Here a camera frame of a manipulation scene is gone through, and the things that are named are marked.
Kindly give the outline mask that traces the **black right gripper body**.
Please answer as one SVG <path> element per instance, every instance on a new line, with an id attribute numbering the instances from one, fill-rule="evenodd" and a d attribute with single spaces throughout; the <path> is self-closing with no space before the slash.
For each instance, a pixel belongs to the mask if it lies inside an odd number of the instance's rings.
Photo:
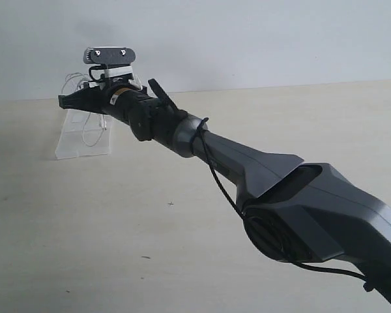
<path id="1" fill-rule="evenodd" d="M 138 91 L 134 87 L 120 85 L 101 90 L 99 87 L 85 88 L 87 109 L 92 113 L 110 115 L 123 123 L 129 122 L 130 110 L 141 101 L 150 99 L 146 89 Z"/>

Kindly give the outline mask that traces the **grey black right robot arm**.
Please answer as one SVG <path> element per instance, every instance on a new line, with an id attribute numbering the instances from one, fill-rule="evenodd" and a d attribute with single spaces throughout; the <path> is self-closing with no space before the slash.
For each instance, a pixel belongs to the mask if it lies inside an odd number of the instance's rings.
<path id="1" fill-rule="evenodd" d="M 58 98 L 63 109 L 110 115 L 141 142 L 154 140 L 181 157 L 198 157 L 215 179 L 237 188 L 229 203 L 253 245 L 266 257 L 325 273 L 341 260 L 354 271 L 332 274 L 363 281 L 391 304 L 391 208 L 354 186 L 332 165 L 296 155 L 264 153 L 212 133 L 207 120 L 179 109 L 159 86 L 114 83 Z"/>

